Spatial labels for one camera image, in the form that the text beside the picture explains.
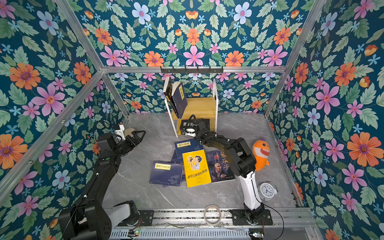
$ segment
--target alarm clock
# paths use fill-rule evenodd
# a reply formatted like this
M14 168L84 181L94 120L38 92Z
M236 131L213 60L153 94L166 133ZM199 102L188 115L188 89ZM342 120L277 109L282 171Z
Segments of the alarm clock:
M263 182L257 190L260 198L264 201L271 200L277 194L277 187L273 182Z

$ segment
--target yellow book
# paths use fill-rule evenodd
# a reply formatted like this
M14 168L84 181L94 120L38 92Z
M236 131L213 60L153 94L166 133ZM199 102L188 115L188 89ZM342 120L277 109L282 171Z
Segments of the yellow book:
M183 153L183 161L187 187L211 183L204 150Z

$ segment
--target cartoon boy illustration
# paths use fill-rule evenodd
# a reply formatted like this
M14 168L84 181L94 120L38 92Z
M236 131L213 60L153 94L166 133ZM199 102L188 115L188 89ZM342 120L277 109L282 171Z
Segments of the cartoon boy illustration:
M200 169L201 160L202 158L200 156L189 156L187 162L191 164L191 169L195 171Z

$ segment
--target clock face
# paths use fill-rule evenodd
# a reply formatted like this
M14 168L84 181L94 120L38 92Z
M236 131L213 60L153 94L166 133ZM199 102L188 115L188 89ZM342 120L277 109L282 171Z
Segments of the clock face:
M266 197L273 197L275 190L269 184L263 184L260 187L261 193Z

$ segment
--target orange shark plush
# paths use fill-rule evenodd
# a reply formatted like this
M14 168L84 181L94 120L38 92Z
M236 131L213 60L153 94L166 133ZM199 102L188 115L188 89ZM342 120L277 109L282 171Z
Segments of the orange shark plush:
M255 172L263 169L265 165L269 166L269 161L267 158L269 156L270 149L266 141L257 140L252 146L252 152L256 158Z

